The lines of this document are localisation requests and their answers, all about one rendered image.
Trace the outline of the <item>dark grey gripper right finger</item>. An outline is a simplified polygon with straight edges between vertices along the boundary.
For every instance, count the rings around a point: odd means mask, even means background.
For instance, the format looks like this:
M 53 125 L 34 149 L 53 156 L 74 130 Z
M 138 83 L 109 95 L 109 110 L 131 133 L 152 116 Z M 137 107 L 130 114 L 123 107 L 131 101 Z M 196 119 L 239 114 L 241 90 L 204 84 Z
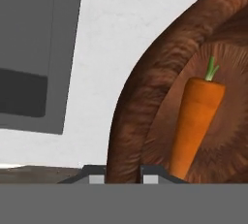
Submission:
M 171 176 L 160 165 L 142 165 L 140 167 L 140 182 L 142 184 L 180 184 L 185 183 L 185 180 Z

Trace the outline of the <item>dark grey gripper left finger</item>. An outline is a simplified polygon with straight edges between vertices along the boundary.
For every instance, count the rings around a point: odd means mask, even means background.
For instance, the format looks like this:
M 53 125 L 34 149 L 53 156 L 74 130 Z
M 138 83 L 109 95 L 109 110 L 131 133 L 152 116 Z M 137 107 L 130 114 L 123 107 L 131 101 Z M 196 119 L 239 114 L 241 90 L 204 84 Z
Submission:
M 84 183 L 84 184 L 104 184 L 106 181 L 106 166 L 105 165 L 85 165 L 75 175 L 70 176 L 59 184 L 72 184 L 72 183 Z

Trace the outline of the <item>orange carrot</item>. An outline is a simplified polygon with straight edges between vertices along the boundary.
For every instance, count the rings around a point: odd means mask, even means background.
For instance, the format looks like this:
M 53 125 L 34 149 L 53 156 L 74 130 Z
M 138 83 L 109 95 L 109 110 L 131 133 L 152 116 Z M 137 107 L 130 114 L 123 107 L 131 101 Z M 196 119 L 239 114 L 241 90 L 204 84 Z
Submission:
M 219 66 L 208 60 L 205 76 L 185 84 L 171 148 L 169 173 L 184 179 L 223 101 L 226 86 L 213 80 Z

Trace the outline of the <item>brown wooden bowl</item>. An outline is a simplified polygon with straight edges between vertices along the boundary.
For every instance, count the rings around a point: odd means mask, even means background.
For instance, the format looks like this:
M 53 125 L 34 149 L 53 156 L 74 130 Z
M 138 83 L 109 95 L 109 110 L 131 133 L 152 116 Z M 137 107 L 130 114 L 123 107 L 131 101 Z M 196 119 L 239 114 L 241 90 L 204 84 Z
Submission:
M 184 179 L 248 182 L 248 0 L 198 0 L 125 82 L 109 134 L 108 183 L 139 183 L 142 167 L 169 167 L 186 81 L 204 79 L 209 60 L 226 92 Z

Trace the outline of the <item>grey sink basin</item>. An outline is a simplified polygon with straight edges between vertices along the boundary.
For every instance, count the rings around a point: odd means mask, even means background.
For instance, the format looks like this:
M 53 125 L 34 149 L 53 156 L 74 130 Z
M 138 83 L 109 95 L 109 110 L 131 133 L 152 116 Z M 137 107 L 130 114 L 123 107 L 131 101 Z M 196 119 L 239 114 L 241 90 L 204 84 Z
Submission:
M 63 133 L 80 0 L 0 0 L 0 129 Z

